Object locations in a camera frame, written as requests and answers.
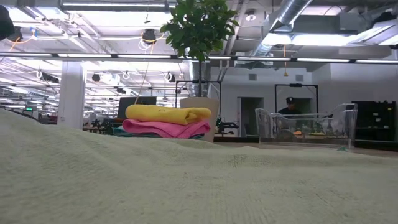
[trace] pink towel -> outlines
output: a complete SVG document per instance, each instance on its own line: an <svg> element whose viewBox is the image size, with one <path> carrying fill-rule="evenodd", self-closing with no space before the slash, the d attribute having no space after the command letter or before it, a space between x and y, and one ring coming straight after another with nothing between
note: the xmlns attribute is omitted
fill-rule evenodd
<svg viewBox="0 0 398 224"><path fill-rule="evenodd" d="M133 119L123 121L123 128L128 133L156 133L162 138L182 138L188 139L198 134L206 134L210 131L207 121L199 121L187 125L170 124L160 121L141 122Z"/></svg>

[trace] person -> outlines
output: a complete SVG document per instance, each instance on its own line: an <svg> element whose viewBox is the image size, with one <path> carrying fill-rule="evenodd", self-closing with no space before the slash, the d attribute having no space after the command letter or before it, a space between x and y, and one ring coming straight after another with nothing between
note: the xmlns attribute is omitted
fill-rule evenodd
<svg viewBox="0 0 398 224"><path fill-rule="evenodd" d="M301 114L301 111L295 108L295 100L293 97L286 98L287 107L278 111L280 114Z"/></svg>

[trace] white column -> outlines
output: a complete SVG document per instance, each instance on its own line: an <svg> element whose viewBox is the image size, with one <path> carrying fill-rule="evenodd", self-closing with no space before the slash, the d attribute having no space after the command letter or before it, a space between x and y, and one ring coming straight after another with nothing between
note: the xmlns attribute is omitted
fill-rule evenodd
<svg viewBox="0 0 398 224"><path fill-rule="evenodd" d="M63 62L58 124L82 129L86 70L81 62Z"/></svg>

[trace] stack of towels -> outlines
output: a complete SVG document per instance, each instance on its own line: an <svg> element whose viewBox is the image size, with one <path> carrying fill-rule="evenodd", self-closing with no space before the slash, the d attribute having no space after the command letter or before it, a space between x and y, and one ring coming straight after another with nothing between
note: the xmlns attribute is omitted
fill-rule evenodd
<svg viewBox="0 0 398 224"><path fill-rule="evenodd" d="M155 105L131 105L127 119L115 128L115 136L200 139L210 131L207 108L166 108Z"/></svg>

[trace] black cap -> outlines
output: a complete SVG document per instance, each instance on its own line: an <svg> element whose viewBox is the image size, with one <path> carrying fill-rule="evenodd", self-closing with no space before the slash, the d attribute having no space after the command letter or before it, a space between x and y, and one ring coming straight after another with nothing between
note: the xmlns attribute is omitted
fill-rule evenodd
<svg viewBox="0 0 398 224"><path fill-rule="evenodd" d="M286 98L286 103L287 103L287 104L294 104L294 103L295 103L295 100L294 100L293 97L288 97L288 98Z"/></svg>

